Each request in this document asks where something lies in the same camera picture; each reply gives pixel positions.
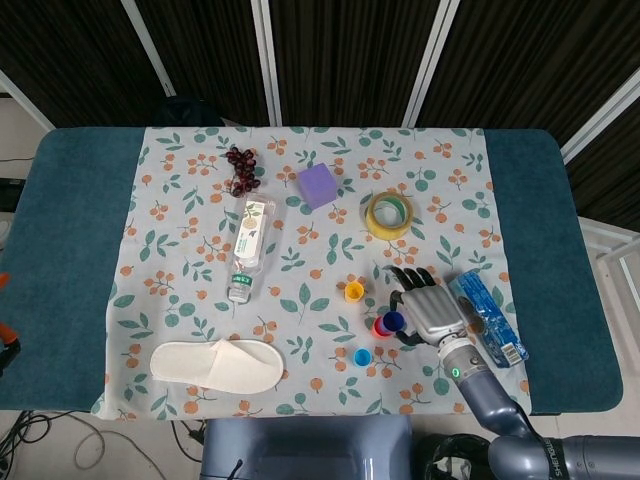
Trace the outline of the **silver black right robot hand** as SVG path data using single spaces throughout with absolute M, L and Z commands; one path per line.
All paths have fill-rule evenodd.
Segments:
M 427 344 L 440 347 L 446 339 L 463 338 L 466 329 L 463 317 L 448 291 L 438 285 L 424 268 L 400 269 L 391 266 L 389 270 L 403 290 L 393 290 L 389 298 L 391 312 L 397 312 L 401 305 L 415 327 L 407 334 L 397 331 L 395 337 L 406 346 Z

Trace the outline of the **blue biscuit package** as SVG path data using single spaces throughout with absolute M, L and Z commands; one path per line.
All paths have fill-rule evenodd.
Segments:
M 476 272 L 460 274 L 447 286 L 472 333 L 481 340 L 498 368 L 510 368 L 529 358 L 501 306 Z

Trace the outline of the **yellow packing tape roll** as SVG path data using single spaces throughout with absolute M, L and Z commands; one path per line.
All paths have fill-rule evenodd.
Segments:
M 412 221 L 413 206 L 398 193 L 379 193 L 372 197 L 365 209 L 367 229 L 380 240 L 402 238 L 409 231 Z

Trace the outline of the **floral print tablecloth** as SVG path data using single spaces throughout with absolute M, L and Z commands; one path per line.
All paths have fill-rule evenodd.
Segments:
M 252 150 L 260 186 L 229 187 L 226 152 Z M 337 198 L 311 210 L 298 173 L 324 163 Z M 413 206 L 400 239 L 374 237 L 372 197 Z M 248 194 L 276 202 L 261 273 L 246 304 L 227 296 Z M 391 266 L 422 267 L 435 282 L 476 272 L 510 323 L 517 320 L 505 240 L 482 129 L 151 127 L 144 133 L 106 311 L 106 420 L 339 414 L 461 414 L 467 405 L 428 346 L 372 332 L 397 288 Z M 347 303 L 344 287 L 365 295 Z M 281 381 L 228 394 L 159 381 L 153 351 L 168 342 L 256 340 L 284 361 Z M 356 349 L 371 352 L 358 367 Z

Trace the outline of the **black plastic bag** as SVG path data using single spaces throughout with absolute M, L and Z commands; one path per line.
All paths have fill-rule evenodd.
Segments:
M 497 480 L 488 461 L 490 442 L 475 434 L 428 434 L 414 443 L 413 480 Z

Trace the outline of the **purple foam cube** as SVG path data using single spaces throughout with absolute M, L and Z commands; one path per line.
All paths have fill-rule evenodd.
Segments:
M 337 183 L 324 163 L 298 173 L 298 187 L 306 205 L 315 210 L 337 198 Z

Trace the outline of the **blue-grey robot torso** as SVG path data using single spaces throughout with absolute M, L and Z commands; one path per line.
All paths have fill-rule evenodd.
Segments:
M 411 480 L 399 415 L 207 422 L 199 480 Z

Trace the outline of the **white metal rack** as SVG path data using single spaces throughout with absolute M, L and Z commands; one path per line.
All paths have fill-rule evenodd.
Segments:
M 611 305 L 640 322 L 640 233 L 584 217 L 579 223 Z

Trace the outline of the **clear plastic water bottle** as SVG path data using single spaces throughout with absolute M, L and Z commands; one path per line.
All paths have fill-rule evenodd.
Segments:
M 250 301 L 257 277 L 263 269 L 265 241 L 275 209 L 276 202 L 269 196 L 248 194 L 245 199 L 227 284 L 227 296 L 233 303 L 246 304 Z

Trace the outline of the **white cloth slipper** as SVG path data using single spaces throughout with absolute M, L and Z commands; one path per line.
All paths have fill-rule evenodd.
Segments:
M 153 351 L 150 371 L 159 381 L 257 394 L 279 383 L 284 361 L 274 347 L 256 340 L 168 342 Z

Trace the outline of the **dark red grape bunch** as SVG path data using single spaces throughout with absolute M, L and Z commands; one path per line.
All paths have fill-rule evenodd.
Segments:
M 255 173 L 257 161 L 252 150 L 241 151 L 238 147 L 232 147 L 225 156 L 233 167 L 233 176 L 229 187 L 233 197 L 240 198 L 260 186 L 261 180 Z

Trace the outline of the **dark padded chair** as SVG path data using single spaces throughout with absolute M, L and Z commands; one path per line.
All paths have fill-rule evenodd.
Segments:
M 170 96 L 155 110 L 149 123 L 154 127 L 223 127 L 215 108 L 204 100 Z

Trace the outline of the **teal table cover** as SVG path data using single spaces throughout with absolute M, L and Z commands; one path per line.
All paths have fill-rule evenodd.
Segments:
M 546 131 L 488 129 L 536 415 L 602 412 L 623 396 L 559 147 Z M 0 410 L 88 411 L 105 369 L 105 312 L 140 128 L 57 129 L 41 141 L 0 271 L 0 321 L 22 344 Z

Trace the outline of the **orange black clamp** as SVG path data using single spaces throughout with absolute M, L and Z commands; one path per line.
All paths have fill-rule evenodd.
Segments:
M 0 321 L 0 378 L 21 351 L 18 334 Z

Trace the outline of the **white screen frame post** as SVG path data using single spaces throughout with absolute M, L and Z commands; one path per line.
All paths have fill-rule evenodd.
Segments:
M 129 21 L 146 53 L 146 56 L 151 63 L 151 66 L 156 73 L 156 76 L 162 86 L 166 97 L 172 97 L 176 95 L 173 82 L 165 68 L 165 65 L 160 57 L 160 54 L 156 48 L 156 45 L 150 35 L 150 32 L 146 26 L 146 23 L 142 17 L 142 14 L 137 6 L 136 0 L 120 0 L 121 5 L 129 18 Z
M 618 117 L 640 98 L 640 67 L 562 145 L 560 152 L 568 166 Z
M 0 90 L 11 96 L 46 132 L 50 132 L 55 129 L 54 124 L 2 69 L 0 69 Z
M 438 2 L 403 116 L 403 128 L 414 128 L 416 125 L 460 3 L 461 0 L 439 0 Z
M 273 127 L 282 127 L 283 119 L 270 0 L 250 0 L 250 2 L 269 124 Z

